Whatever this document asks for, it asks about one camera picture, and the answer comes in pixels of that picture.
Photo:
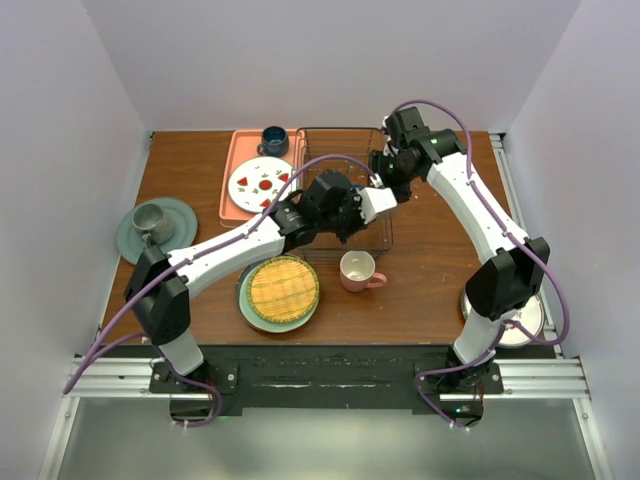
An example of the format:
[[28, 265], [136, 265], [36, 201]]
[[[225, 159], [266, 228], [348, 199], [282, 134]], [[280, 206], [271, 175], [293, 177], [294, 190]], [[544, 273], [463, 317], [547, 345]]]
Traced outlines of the pink ceramic mug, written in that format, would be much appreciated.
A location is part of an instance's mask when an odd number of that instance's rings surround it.
[[376, 271], [374, 258], [366, 251], [348, 251], [340, 259], [340, 279], [349, 292], [380, 288], [387, 277]]

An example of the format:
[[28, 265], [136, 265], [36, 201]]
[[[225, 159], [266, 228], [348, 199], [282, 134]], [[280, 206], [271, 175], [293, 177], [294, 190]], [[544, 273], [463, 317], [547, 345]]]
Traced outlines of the yellow woven bamboo plate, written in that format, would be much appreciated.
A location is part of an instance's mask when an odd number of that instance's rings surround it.
[[258, 265], [249, 275], [248, 301], [270, 323], [286, 324], [311, 313], [320, 285], [313, 268], [294, 256], [279, 256]]

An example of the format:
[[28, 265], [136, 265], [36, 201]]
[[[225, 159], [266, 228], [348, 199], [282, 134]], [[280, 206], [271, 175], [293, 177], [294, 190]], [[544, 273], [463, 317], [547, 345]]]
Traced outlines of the light green flower plate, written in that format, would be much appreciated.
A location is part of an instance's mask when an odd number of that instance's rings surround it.
[[291, 323], [286, 323], [286, 324], [275, 324], [275, 323], [270, 323], [261, 319], [257, 315], [257, 313], [253, 310], [251, 305], [247, 310], [244, 310], [244, 311], [241, 311], [240, 309], [239, 310], [244, 320], [254, 329], [265, 332], [265, 333], [283, 334], [303, 326], [311, 318], [318, 304], [319, 304], [319, 301], [316, 307], [311, 311], [310, 314], [304, 316], [300, 320], [297, 320]]

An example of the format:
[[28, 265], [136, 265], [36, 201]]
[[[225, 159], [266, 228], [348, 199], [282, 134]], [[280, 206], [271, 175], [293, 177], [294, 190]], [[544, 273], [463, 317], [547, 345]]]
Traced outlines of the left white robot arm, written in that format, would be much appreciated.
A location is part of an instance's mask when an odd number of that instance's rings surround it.
[[377, 217], [374, 193], [327, 170], [306, 189], [278, 194], [260, 214], [225, 234], [170, 253], [146, 248], [125, 290], [125, 307], [173, 368], [173, 382], [196, 392], [207, 380], [205, 357], [190, 329], [193, 298], [229, 274], [307, 245], [320, 233], [347, 240]]

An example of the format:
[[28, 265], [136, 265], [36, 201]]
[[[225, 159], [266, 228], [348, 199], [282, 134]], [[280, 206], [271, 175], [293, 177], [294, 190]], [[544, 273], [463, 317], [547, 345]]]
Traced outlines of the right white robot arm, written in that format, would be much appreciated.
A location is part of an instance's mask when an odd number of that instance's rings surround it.
[[418, 106], [406, 102], [383, 120], [386, 145], [369, 164], [397, 203], [409, 200], [414, 180], [427, 183], [476, 250], [481, 266], [462, 294], [465, 325], [449, 348], [447, 366], [435, 374], [442, 384], [466, 393], [480, 382], [505, 330], [517, 326], [518, 314], [538, 294], [550, 247], [519, 227], [486, 187], [473, 164], [471, 136], [431, 131]]

